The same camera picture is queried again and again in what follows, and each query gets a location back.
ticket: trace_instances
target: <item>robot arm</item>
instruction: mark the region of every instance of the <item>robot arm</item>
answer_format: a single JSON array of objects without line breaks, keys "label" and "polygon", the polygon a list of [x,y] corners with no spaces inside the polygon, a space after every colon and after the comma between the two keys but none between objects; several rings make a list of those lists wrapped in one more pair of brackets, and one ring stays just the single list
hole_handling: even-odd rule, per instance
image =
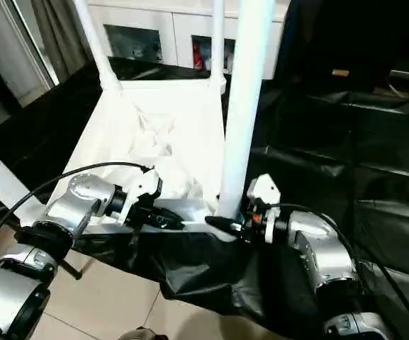
[{"label": "robot arm", "polygon": [[58,266],[86,229],[104,215],[123,224],[133,204],[153,201],[162,181],[155,170],[137,178],[130,190],[91,175],[76,175],[66,193],[31,227],[17,232],[17,244],[0,258],[0,339],[29,339],[50,297]]},{"label": "robot arm", "polygon": [[247,196],[250,204],[244,223],[222,217],[207,217],[206,222],[247,243],[286,242],[296,249],[325,320],[326,339],[393,338],[366,303],[353,259],[329,223],[297,210],[288,221],[280,220],[281,195],[267,174],[252,181]]}]

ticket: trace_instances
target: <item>black cable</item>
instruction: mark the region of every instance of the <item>black cable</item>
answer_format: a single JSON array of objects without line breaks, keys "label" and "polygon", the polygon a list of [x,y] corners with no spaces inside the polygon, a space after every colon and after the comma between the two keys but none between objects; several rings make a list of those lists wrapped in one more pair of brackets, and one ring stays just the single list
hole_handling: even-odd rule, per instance
[{"label": "black cable", "polygon": [[397,284],[397,282],[391,277],[390,273],[387,271],[386,267],[383,266],[378,257],[376,255],[373,254],[373,252],[371,250],[369,250],[367,247],[365,247],[363,244],[360,244],[360,242],[356,241],[355,242],[356,245],[363,250],[365,253],[368,254],[369,257],[371,257],[371,261],[376,264],[379,269],[381,269],[382,274],[385,276],[385,278],[388,281],[388,284],[392,287],[392,289],[395,291],[396,295],[399,297],[399,299],[401,300],[401,302],[404,305],[404,308],[408,311],[409,313],[409,300],[407,299],[407,297],[404,295],[403,291],[401,290],[401,288],[399,287],[399,285]]},{"label": "black cable", "polygon": [[[349,253],[349,256],[351,256],[351,258],[354,259],[355,261],[355,265],[357,267],[357,273],[360,276],[360,280],[362,282],[363,285],[363,289],[365,289],[365,291],[368,293],[370,292],[368,283],[364,277],[364,273],[363,273],[363,268],[362,268],[362,264],[361,261],[359,259],[359,257],[356,255],[354,248],[352,248],[351,244],[349,243],[349,241],[347,240],[347,238],[343,235],[343,233],[341,232],[341,230],[338,228],[337,224],[335,223],[334,220],[332,220],[330,217],[328,217],[326,214],[323,214],[322,212],[319,212],[317,210],[311,209],[309,207],[306,207],[304,205],[299,205],[299,204],[293,204],[293,203],[277,203],[277,204],[271,204],[268,205],[267,207],[279,207],[279,208],[286,208],[286,209],[296,209],[296,210],[301,210],[307,213],[312,213],[320,218],[322,218],[324,221],[326,221],[326,223],[328,223],[338,234],[338,237],[340,238],[341,242],[343,243],[343,245],[347,248],[347,252]],[[376,264],[379,269],[381,269],[382,274],[386,277],[388,283],[390,284],[390,286],[392,287],[392,289],[395,291],[396,295],[399,297],[399,299],[401,300],[401,302],[403,303],[405,309],[408,311],[409,313],[409,301],[407,299],[407,297],[404,295],[403,291],[400,289],[399,285],[394,281],[394,279],[391,277],[390,273],[387,271],[386,267],[384,265],[382,265],[382,263],[379,261],[379,259],[372,253],[372,251],[370,251],[368,248],[366,248],[363,244],[360,244],[358,241],[355,241],[355,244],[362,249],[363,251],[365,251],[373,260],[373,263]]]},{"label": "black cable", "polygon": [[143,165],[139,165],[139,164],[135,164],[135,163],[129,163],[126,161],[107,161],[104,163],[98,163],[98,164],[92,164],[92,165],[88,165],[88,166],[83,166],[81,168],[75,169],[75,170],[71,170],[68,171],[64,174],[61,174],[59,176],[56,176],[52,179],[50,179],[49,181],[46,181],[44,184],[41,184],[40,186],[38,186],[37,188],[35,188],[34,190],[32,190],[30,193],[26,194],[22,199],[20,199],[17,203],[15,203],[15,205],[10,208],[7,213],[0,219],[0,230],[3,227],[4,223],[6,222],[6,220],[13,214],[13,212],[15,210],[17,210],[19,207],[21,207],[22,204],[24,204],[29,198],[33,197],[36,193],[39,193],[40,191],[42,191],[43,189],[47,188],[50,184],[59,181],[60,179],[63,179],[65,177],[71,176],[71,175],[75,175],[78,174],[79,172],[85,171],[85,170],[90,170],[90,169],[95,169],[95,168],[101,168],[103,166],[110,166],[110,165],[121,165],[121,166],[131,166],[131,167],[136,167],[136,168],[140,168],[142,172],[146,172],[149,171],[150,169],[147,168],[146,166]]}]

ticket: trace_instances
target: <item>curtain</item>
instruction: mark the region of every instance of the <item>curtain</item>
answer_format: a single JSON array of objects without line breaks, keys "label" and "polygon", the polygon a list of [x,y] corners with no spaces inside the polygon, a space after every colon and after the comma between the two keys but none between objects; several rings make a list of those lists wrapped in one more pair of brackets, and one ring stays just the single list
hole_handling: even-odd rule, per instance
[{"label": "curtain", "polygon": [[82,29],[74,19],[73,5],[66,0],[31,0],[40,34],[60,82],[91,60],[80,38]]}]

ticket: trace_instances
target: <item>black fabric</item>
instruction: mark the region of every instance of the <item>black fabric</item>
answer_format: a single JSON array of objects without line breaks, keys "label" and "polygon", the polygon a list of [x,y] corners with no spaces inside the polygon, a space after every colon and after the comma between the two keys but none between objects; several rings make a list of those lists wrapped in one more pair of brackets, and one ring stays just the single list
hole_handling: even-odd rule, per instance
[{"label": "black fabric", "polygon": [[[111,63],[120,79],[208,77],[123,59]],[[0,157],[27,187],[62,172],[100,91],[95,67],[87,67],[0,127]],[[224,113],[227,107],[226,94]],[[283,202],[328,214],[351,240],[369,247],[409,298],[409,101],[302,93],[265,82],[247,183],[263,173],[272,175]],[[320,315],[291,249],[226,244],[206,234],[141,234],[131,270],[129,243],[130,235],[85,236],[75,249],[159,282],[167,298],[244,315],[293,339],[318,336]],[[366,270],[382,313],[409,339],[403,306],[369,262]]]}]

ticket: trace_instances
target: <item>white fabric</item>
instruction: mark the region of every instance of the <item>white fabric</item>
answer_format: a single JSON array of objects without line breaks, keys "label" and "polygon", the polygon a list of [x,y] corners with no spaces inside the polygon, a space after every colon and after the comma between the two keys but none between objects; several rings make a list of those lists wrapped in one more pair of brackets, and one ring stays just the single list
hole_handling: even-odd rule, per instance
[{"label": "white fabric", "polygon": [[[65,171],[109,161],[154,166],[161,198],[205,200],[216,209],[223,164],[220,88],[202,81],[131,81],[138,89],[104,91]],[[124,188],[139,174],[125,166],[94,169]],[[65,192],[58,184],[53,198]]]}]

